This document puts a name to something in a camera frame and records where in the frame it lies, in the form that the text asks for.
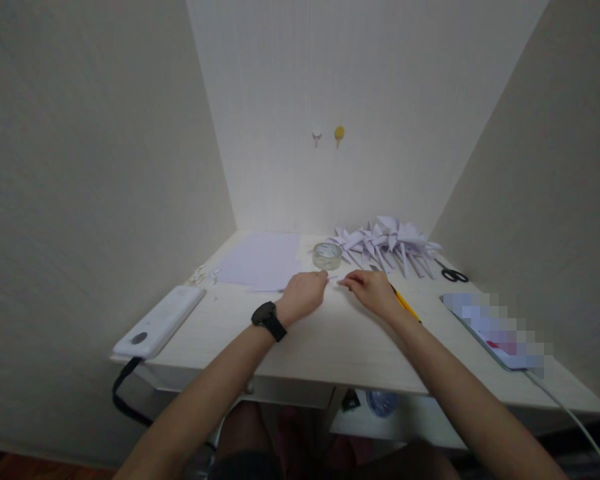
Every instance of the desk surface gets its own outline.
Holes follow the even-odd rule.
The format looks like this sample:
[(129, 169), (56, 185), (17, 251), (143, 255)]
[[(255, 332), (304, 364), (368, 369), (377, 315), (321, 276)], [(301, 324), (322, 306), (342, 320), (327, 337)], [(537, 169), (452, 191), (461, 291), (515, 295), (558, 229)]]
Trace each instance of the desk surface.
[[(248, 232), (238, 231), (206, 262), (211, 271)], [(302, 235), (297, 257), (303, 271), (316, 271), (310, 250), (324, 237)], [(345, 262), (330, 273), (342, 278), (354, 270)], [(471, 283), (451, 283), (434, 270), (436, 279), (389, 279), (423, 325), (458, 357), (502, 402), (528, 407), (556, 407), (522, 373), (502, 369), (464, 326), (440, 302), (444, 293), (475, 292)], [(364, 389), (386, 389), (427, 394), (422, 381), (401, 354), (392, 332), (376, 322), (353, 294), (329, 281), (325, 300), (310, 317), (296, 323), (256, 371), (257, 375), (306, 379)], [(202, 369), (248, 324), (262, 303), (275, 293), (246, 292), (245, 287), (218, 283), (182, 324), (160, 354), (149, 361), (157, 365)], [(600, 399), (561, 364), (553, 361), (545, 383), (571, 409), (600, 413)]]

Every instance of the desk drawer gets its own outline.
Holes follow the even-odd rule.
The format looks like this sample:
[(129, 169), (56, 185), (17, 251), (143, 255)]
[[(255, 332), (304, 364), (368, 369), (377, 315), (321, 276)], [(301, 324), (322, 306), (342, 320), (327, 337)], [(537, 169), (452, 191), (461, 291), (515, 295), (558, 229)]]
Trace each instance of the desk drawer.
[[(200, 374), (201, 370), (164, 365), (139, 365), (135, 373), (157, 390), (180, 392)], [(240, 398), (281, 405), (296, 405), (326, 409), (333, 386), (306, 380), (279, 379), (255, 376), (249, 389)]]

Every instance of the blue object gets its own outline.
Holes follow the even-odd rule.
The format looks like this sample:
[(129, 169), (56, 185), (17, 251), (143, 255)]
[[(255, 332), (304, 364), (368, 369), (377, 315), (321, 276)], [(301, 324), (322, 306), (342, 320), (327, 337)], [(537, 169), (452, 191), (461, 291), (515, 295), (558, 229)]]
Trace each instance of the blue object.
[(367, 403), (372, 412), (380, 418), (392, 414), (398, 406), (398, 395), (390, 392), (367, 391)]

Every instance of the button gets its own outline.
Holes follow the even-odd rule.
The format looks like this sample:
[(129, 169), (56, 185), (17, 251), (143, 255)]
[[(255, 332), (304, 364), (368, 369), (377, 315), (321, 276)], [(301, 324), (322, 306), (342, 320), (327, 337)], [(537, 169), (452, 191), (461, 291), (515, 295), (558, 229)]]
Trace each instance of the button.
[(147, 332), (138, 333), (134, 338), (131, 339), (131, 343), (137, 345), (147, 338)]

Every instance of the finger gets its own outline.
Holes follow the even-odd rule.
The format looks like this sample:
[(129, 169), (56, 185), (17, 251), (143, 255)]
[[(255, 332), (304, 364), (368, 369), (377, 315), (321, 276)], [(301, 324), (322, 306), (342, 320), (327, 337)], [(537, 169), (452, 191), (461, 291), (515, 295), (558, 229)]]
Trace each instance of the finger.
[(369, 278), (369, 275), (371, 274), (370, 271), (366, 271), (366, 270), (354, 270), (352, 272), (349, 272), (345, 278), (346, 279), (352, 279), (352, 280), (356, 280), (360, 283), (364, 283), (365, 280), (367, 280)]
[(344, 279), (344, 280), (340, 281), (340, 285), (348, 288), (355, 294), (362, 292), (362, 285), (360, 285), (356, 280), (353, 280), (353, 279)]

